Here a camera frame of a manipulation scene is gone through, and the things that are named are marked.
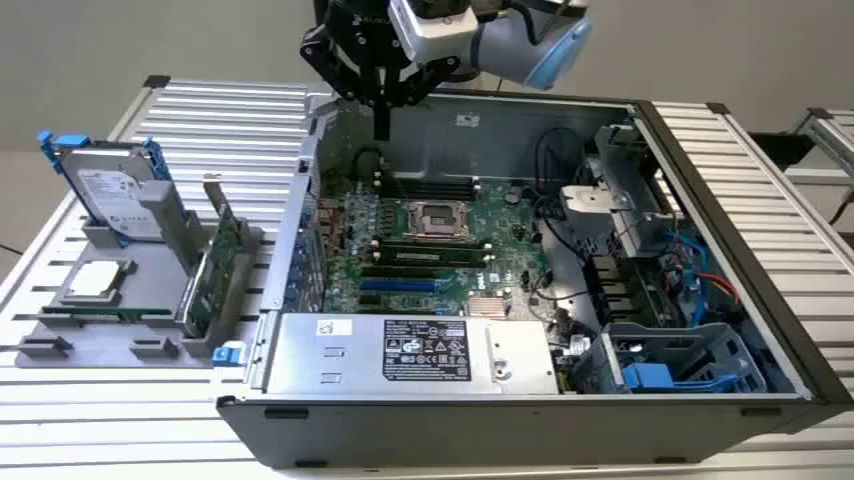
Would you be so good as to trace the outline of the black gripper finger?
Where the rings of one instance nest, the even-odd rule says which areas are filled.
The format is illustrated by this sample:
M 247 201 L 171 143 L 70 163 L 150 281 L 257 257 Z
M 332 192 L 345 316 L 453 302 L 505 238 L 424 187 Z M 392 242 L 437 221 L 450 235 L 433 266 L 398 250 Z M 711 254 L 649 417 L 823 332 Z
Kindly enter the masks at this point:
M 304 36 L 301 55 L 346 101 L 358 101 L 373 110 L 374 139 L 385 139 L 385 100 L 380 72 L 370 53 L 369 38 L 358 29 L 337 44 L 329 29 L 310 29 Z
M 417 105 L 458 69 L 461 59 L 450 56 L 429 61 L 401 79 L 401 69 L 388 68 L 382 92 L 382 139 L 392 137 L 392 110 Z

